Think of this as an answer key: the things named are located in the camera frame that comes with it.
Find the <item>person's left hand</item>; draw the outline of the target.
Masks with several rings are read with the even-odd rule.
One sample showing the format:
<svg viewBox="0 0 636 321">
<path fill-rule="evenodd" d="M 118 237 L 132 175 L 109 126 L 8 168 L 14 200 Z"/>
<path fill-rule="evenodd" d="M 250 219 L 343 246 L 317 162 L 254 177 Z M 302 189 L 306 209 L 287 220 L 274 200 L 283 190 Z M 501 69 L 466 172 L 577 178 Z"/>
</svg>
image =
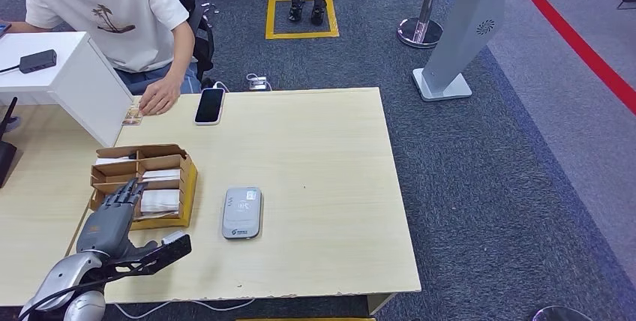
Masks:
<svg viewBox="0 0 636 321">
<path fill-rule="evenodd" d="M 178 100 L 183 79 L 165 76 L 148 85 L 139 101 L 139 111 L 143 116 L 165 113 Z"/>
</svg>

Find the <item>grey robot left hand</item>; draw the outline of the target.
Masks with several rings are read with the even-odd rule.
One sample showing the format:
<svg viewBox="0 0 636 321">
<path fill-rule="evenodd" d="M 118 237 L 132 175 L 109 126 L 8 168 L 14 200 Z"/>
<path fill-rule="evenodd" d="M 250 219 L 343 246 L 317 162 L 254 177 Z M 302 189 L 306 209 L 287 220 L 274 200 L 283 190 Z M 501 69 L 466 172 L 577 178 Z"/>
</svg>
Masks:
<svg viewBox="0 0 636 321">
<path fill-rule="evenodd" d="M 76 241 L 76 252 L 92 251 L 104 259 L 119 260 L 155 249 L 158 246 L 156 241 L 135 247 L 128 237 L 135 208 L 147 185 L 132 178 L 107 195 L 84 223 Z"/>
</svg>

